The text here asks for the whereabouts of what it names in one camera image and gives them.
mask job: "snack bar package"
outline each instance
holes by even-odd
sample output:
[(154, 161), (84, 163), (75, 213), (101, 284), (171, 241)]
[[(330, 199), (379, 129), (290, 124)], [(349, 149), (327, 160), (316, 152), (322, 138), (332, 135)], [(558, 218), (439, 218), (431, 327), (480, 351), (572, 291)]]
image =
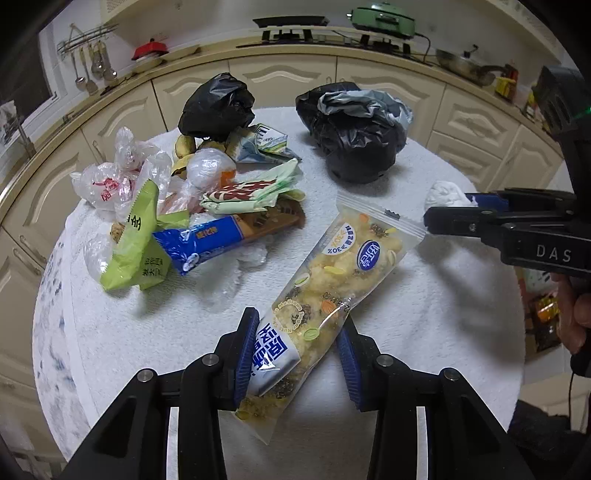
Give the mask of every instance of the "snack bar package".
[(265, 443), (279, 415), (363, 300), (426, 230), (348, 194), (339, 216), (261, 319), (248, 394), (235, 416)]
[(304, 212), (299, 202), (279, 198), (264, 212), (241, 213), (201, 223), (187, 229), (154, 232), (156, 241), (170, 256), (181, 275), (200, 263), (232, 248), (275, 233), (290, 225), (303, 225)]

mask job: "kitchen cabinet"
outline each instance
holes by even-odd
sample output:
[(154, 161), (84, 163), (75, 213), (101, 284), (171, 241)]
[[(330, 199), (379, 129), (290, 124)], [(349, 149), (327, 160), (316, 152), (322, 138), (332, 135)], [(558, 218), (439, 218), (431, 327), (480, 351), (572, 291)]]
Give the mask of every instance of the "kitchen cabinet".
[(480, 192), (486, 191), (502, 162), (490, 153), (437, 132), (431, 134), (427, 148), (461, 171)]
[(545, 188), (561, 163), (553, 148), (521, 125), (490, 189)]
[(0, 228), (0, 414), (22, 425), (36, 453), (59, 453), (35, 389), (31, 335), (43, 269)]
[(41, 266), (47, 263), (67, 216), (80, 201), (69, 174), (94, 162), (90, 147), (77, 130), (42, 163), (4, 218), (2, 226)]
[(355, 82), (362, 89), (383, 90), (400, 98), (414, 114), (408, 136), (427, 145), (445, 83), (425, 75), (374, 61), (338, 58), (337, 81)]
[(199, 86), (218, 73), (229, 71), (228, 61), (221, 60), (179, 70), (154, 79), (152, 81), (154, 91), (166, 129), (170, 132), (177, 128), (185, 103)]
[(248, 85), (255, 108), (294, 106), (296, 97), (333, 83), (336, 57), (329, 55), (256, 55), (230, 59), (230, 73)]
[(448, 85), (433, 129), (504, 158), (518, 127), (509, 115)]
[(166, 132), (152, 82), (126, 93), (82, 125), (82, 133), (98, 162), (115, 158), (115, 135), (120, 127), (128, 127), (137, 140)]

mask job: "green cooking pot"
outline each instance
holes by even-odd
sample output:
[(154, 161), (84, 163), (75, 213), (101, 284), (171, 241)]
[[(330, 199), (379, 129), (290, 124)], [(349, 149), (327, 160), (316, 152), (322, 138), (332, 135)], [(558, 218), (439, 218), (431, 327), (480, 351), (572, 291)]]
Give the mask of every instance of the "green cooking pot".
[(414, 37), (414, 19), (404, 15), (401, 8), (387, 2), (357, 7), (347, 16), (359, 30), (380, 32), (400, 38)]

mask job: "crumpled plastic bag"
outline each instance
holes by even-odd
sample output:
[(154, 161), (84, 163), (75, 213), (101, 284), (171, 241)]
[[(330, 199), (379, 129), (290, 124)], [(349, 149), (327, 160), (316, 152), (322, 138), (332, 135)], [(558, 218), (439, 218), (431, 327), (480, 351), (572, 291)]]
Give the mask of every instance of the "crumpled plastic bag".
[(99, 210), (115, 210), (119, 187), (124, 181), (123, 171), (114, 163), (88, 165), (82, 173), (70, 173), (76, 194)]
[(167, 197), (172, 169), (172, 159), (162, 150), (146, 158), (137, 179), (133, 180), (133, 177), (129, 176), (129, 183), (122, 182), (119, 195), (115, 199), (115, 217), (117, 220), (121, 223), (127, 221), (131, 206), (146, 180), (152, 180), (158, 187), (157, 212), (160, 213)]
[(226, 141), (236, 127), (247, 127), (255, 118), (255, 98), (246, 83), (229, 73), (220, 73), (202, 84), (189, 97), (178, 121), (183, 135)]
[(187, 181), (200, 192), (225, 187), (236, 176), (236, 164), (217, 148), (203, 148), (190, 157)]
[(139, 171), (146, 158), (159, 152), (156, 145), (134, 138), (127, 127), (121, 127), (115, 135), (115, 164), (123, 171)]
[(351, 183), (381, 177), (406, 144), (412, 110), (387, 92), (352, 82), (323, 85), (295, 99), (295, 109), (327, 155), (330, 171)]

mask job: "hanging utensil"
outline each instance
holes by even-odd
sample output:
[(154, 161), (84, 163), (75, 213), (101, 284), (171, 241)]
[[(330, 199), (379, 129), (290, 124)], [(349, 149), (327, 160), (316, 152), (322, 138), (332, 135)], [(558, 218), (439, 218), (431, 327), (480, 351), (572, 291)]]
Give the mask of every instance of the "hanging utensil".
[(81, 77), (80, 75), (78, 75), (78, 69), (76, 68), (76, 58), (74, 56), (74, 50), (72, 50), (70, 52), (70, 54), (72, 55), (72, 63), (74, 65), (74, 72), (76, 74), (76, 86), (78, 87), (79, 90), (84, 90), (86, 79), (84, 77)]
[(100, 41), (97, 43), (97, 47), (100, 52), (100, 56), (103, 59), (103, 65), (105, 66), (105, 71), (103, 72), (103, 78), (106, 82), (112, 82), (117, 78), (116, 70), (111, 66), (111, 61), (109, 60), (109, 53), (107, 52), (107, 45), (104, 42)]
[(100, 56), (99, 49), (93, 48), (90, 42), (88, 43), (88, 55), (92, 61), (90, 71), (95, 75), (95, 78), (100, 80), (105, 74), (105, 65), (103, 64), (103, 58)]
[(90, 79), (90, 75), (88, 74), (86, 59), (84, 58), (84, 47), (80, 47), (80, 61), (82, 62), (82, 65), (84, 65), (84, 71), (86, 72), (86, 77), (88, 78), (86, 81), (86, 91), (89, 95), (94, 95), (99, 91), (99, 88), (96, 86), (96, 83)]

